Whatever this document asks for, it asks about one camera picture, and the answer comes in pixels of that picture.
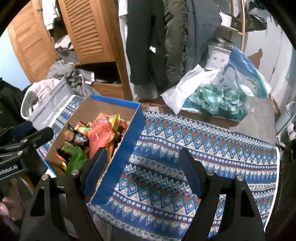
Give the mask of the person's left hand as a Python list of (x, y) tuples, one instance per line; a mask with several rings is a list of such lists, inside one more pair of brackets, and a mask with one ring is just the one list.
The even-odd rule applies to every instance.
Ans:
[(1, 199), (1, 216), (7, 216), (13, 221), (22, 220), (24, 209), (19, 196), (16, 178), (10, 180), (9, 187), (8, 195)]

